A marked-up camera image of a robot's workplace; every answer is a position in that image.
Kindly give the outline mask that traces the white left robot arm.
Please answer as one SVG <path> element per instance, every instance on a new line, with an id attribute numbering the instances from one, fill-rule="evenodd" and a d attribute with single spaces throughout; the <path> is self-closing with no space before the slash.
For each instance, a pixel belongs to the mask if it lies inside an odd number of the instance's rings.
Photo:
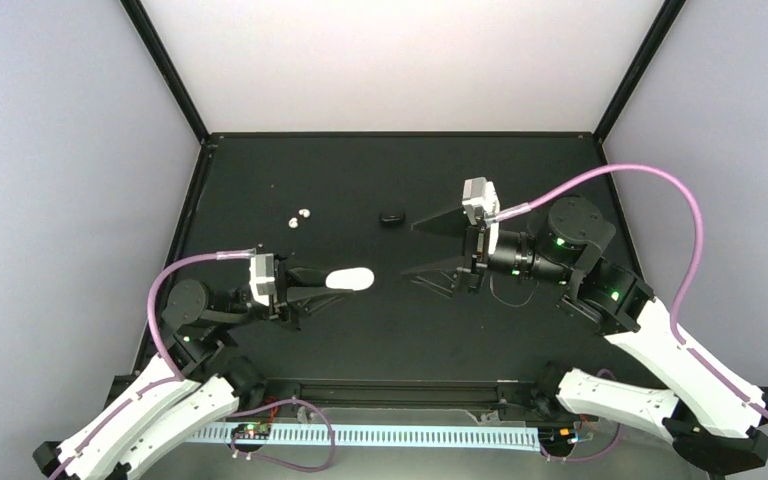
<path id="1" fill-rule="evenodd" d="M 202 262 L 245 260 L 248 281 L 217 292 L 197 280 L 176 283 L 156 307 L 165 280 Z M 155 354 L 103 411 L 72 436 L 40 444 L 32 457 L 48 479 L 139 479 L 158 460 L 209 424 L 272 415 L 268 382 L 230 333 L 257 323 L 296 329 L 300 319 L 373 285 L 366 267 L 320 270 L 254 249 L 186 257 L 150 287 L 147 324 Z"/>

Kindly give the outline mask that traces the black earbud charging case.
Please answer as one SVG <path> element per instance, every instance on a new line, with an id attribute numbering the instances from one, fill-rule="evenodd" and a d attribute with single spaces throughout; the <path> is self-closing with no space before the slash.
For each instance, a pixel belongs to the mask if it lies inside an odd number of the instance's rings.
<path id="1" fill-rule="evenodd" d="M 382 228 L 398 228 L 406 221 L 406 212 L 402 209 L 385 210 L 379 213 L 378 223 Z"/>

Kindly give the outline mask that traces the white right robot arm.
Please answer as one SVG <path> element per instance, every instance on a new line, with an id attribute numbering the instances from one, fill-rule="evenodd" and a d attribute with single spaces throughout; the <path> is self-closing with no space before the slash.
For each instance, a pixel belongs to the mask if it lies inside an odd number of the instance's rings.
<path id="1" fill-rule="evenodd" d="M 615 227 L 588 200 L 555 201 L 535 233 L 488 225 L 474 203 L 419 220 L 414 229 L 458 238 L 462 251 L 408 269 L 413 283 L 445 296 L 476 292 L 493 273 L 558 285 L 563 312 L 591 323 L 660 381 L 657 388 L 637 387 L 552 362 L 529 392 L 538 416 L 553 419 L 567 411 L 602 417 L 665 441 L 713 474 L 768 462 L 768 387 L 740 379 L 686 331 L 671 327 L 670 312 L 652 288 L 604 257 Z"/>

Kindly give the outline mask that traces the white earbud charging case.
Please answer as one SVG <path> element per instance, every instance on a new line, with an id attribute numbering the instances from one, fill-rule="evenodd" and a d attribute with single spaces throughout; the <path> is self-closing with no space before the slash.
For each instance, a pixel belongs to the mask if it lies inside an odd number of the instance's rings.
<path id="1" fill-rule="evenodd" d="M 333 290 L 363 291 L 375 281 L 374 272 L 366 267 L 333 270 L 325 278 L 325 286 Z"/>

